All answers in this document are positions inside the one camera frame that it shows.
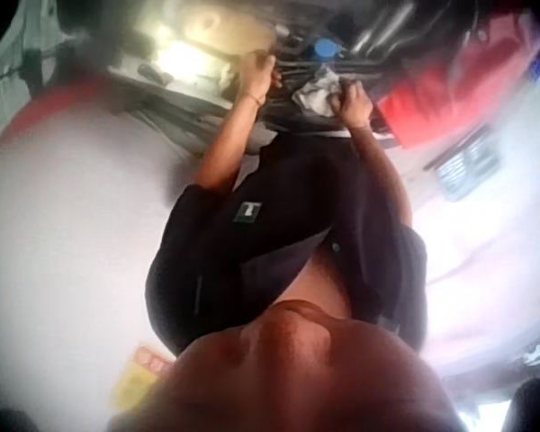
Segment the black shirt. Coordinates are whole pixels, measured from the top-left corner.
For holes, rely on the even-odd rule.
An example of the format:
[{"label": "black shirt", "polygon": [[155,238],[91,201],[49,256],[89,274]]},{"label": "black shirt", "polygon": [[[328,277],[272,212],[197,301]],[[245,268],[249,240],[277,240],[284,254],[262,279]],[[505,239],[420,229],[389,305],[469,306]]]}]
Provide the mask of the black shirt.
[{"label": "black shirt", "polygon": [[415,350],[426,333],[426,251],[400,224],[348,139],[279,136],[224,198],[190,185],[147,283],[150,321],[180,354],[200,336],[249,323],[327,248],[356,320]]}]

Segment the white cloth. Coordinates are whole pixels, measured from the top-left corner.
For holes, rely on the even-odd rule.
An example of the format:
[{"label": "white cloth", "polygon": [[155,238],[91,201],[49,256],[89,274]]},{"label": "white cloth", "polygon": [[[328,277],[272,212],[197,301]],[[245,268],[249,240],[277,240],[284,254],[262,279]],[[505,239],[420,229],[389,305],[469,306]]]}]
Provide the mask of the white cloth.
[{"label": "white cloth", "polygon": [[328,66],[322,65],[314,78],[292,95],[292,99],[305,113],[333,117],[330,97],[341,93],[340,77]]}]

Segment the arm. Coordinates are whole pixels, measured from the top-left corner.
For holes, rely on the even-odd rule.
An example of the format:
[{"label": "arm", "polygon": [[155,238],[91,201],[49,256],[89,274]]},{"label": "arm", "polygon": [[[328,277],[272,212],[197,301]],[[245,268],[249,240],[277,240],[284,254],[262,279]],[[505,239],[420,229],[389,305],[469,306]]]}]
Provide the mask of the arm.
[{"label": "arm", "polygon": [[368,117],[373,108],[372,101],[360,82],[349,85],[345,92],[344,101],[339,95],[333,98],[332,108],[348,127],[360,159],[382,185],[388,198],[398,210],[400,222],[411,227],[412,209],[404,183],[392,162],[386,157],[383,148],[378,144],[368,124]]},{"label": "arm", "polygon": [[274,65],[274,56],[257,52],[244,57],[237,100],[204,155],[195,178],[197,185],[222,195],[232,191],[258,108],[265,102],[273,80],[280,86]]}]

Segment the hand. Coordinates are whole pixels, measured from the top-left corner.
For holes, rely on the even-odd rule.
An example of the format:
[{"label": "hand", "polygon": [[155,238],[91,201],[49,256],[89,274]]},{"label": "hand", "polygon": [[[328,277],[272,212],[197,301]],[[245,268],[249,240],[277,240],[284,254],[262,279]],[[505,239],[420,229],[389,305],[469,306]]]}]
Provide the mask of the hand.
[{"label": "hand", "polygon": [[250,95],[261,105],[266,101],[266,94],[270,86],[282,87],[282,77],[274,69],[276,57],[268,55],[265,51],[248,53],[240,65],[240,95]]},{"label": "hand", "polygon": [[344,84],[344,96],[336,94],[330,103],[334,114],[350,130],[369,127],[368,118],[374,106],[361,82]]}]

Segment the person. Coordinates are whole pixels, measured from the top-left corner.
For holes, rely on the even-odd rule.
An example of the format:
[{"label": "person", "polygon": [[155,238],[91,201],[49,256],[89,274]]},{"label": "person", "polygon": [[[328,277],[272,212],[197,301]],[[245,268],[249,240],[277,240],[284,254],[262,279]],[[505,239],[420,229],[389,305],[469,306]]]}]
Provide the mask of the person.
[{"label": "person", "polygon": [[426,253],[362,85],[331,101],[352,139],[278,135],[234,189],[273,82],[273,56],[244,58],[172,210],[147,304],[178,358],[112,430],[464,430],[416,352]]}]

